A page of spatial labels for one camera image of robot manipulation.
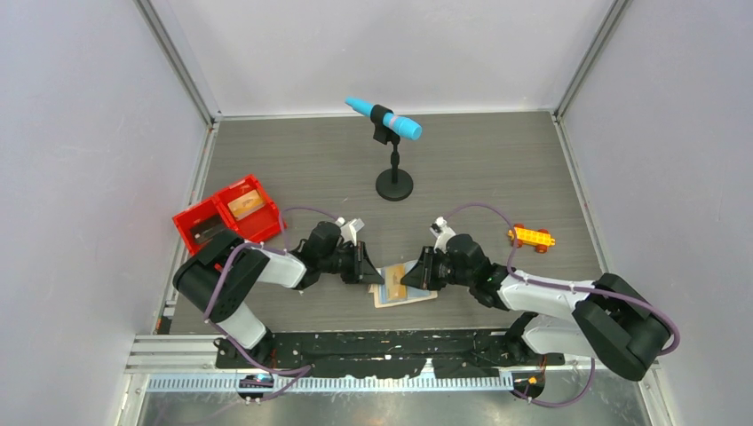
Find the gold credit card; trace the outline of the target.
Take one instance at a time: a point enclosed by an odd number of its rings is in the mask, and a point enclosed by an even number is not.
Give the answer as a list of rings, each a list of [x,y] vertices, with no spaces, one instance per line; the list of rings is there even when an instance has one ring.
[[[407,288],[401,284],[401,279],[404,277],[405,265],[394,264],[386,266],[383,269],[384,273],[384,299],[386,302],[392,303],[402,301],[408,297]]]

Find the beige card holder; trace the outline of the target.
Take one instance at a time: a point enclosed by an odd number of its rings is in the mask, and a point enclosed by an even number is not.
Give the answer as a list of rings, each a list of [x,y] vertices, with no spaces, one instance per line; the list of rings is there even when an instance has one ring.
[[[415,263],[416,263],[416,260],[403,263],[405,265],[405,271],[406,272],[409,271],[414,266]],[[377,270],[380,272],[380,274],[384,278],[383,269],[384,267],[381,267],[381,268],[378,268]],[[408,290],[408,297],[402,301],[389,303],[389,302],[386,302],[384,299],[383,286],[384,286],[384,283],[380,285],[371,284],[369,286],[369,293],[373,296],[374,306],[377,309],[394,307],[394,306],[404,305],[404,304],[419,303],[419,302],[436,299],[438,297],[437,291],[426,291],[426,290],[410,288],[410,287],[405,286]]]

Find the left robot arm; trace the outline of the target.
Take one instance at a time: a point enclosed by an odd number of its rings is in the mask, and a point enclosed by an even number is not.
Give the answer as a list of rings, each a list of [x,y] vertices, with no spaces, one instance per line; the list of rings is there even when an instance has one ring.
[[[173,275],[172,286],[206,320],[235,340],[238,355],[251,367],[262,367],[273,353],[272,333],[245,299],[258,283],[304,290],[323,274],[345,284],[381,284],[365,243],[358,239],[359,219],[321,221],[290,252],[264,248],[224,230]]]

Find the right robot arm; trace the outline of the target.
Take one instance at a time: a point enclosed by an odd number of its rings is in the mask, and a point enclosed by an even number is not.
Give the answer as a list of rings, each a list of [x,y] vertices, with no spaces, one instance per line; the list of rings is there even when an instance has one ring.
[[[520,312],[507,333],[507,352],[519,364],[540,354],[593,358],[621,378],[638,382],[666,349],[670,324],[621,277],[547,280],[492,262],[468,234],[444,247],[426,246],[401,284],[439,291],[466,287],[488,308]]]

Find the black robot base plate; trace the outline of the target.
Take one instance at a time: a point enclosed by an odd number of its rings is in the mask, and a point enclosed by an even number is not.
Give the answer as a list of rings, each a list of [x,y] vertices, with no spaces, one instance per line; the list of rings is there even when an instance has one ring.
[[[268,335],[250,352],[264,367],[301,368],[316,378],[414,378],[426,364],[439,378],[485,378],[501,367],[563,365],[560,353],[535,354],[502,329],[347,331]]]

